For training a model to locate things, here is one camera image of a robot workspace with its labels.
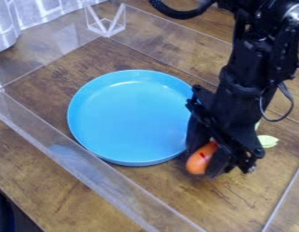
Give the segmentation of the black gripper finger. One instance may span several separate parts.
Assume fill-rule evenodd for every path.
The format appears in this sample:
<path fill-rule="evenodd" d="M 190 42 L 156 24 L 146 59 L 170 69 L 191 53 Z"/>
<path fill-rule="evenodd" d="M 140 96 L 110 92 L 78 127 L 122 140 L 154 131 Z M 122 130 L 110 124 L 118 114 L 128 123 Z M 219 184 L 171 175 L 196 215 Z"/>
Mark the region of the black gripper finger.
<path fill-rule="evenodd" d="M 211 139 L 211 134 L 207 127 L 198 121 L 195 116 L 188 120 L 188 133 L 187 133 L 187 157 L 202 148 Z"/>
<path fill-rule="evenodd" d="M 206 176 L 210 179 L 218 178 L 236 167 L 238 153 L 238 147 L 234 144 L 218 145 L 218 150 L 215 151 L 206 170 Z"/>

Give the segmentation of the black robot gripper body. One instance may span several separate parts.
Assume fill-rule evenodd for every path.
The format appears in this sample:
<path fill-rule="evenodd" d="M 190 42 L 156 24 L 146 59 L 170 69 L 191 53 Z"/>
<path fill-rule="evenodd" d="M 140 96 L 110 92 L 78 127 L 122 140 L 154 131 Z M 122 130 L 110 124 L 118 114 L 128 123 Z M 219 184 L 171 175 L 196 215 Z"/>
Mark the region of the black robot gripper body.
<path fill-rule="evenodd" d="M 223 131 L 246 128 L 266 117 L 267 106 L 278 84 L 265 72 L 249 68 L 222 70 L 215 92 L 200 85 L 192 87 L 187 101 L 190 117 L 203 124 L 214 124 Z"/>

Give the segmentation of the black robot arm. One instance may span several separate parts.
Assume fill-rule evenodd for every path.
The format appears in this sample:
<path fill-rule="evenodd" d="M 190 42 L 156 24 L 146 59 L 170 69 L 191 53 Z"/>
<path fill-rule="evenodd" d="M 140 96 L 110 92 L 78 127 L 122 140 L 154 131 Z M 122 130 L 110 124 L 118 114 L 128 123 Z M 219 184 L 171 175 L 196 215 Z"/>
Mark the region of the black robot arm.
<path fill-rule="evenodd" d="M 254 172 L 266 156 L 255 125 L 275 93 L 291 95 L 285 82 L 299 68 L 299 0 L 215 1 L 235 14 L 232 54 L 216 91 L 194 86 L 187 103 L 187 169 L 210 178 Z"/>

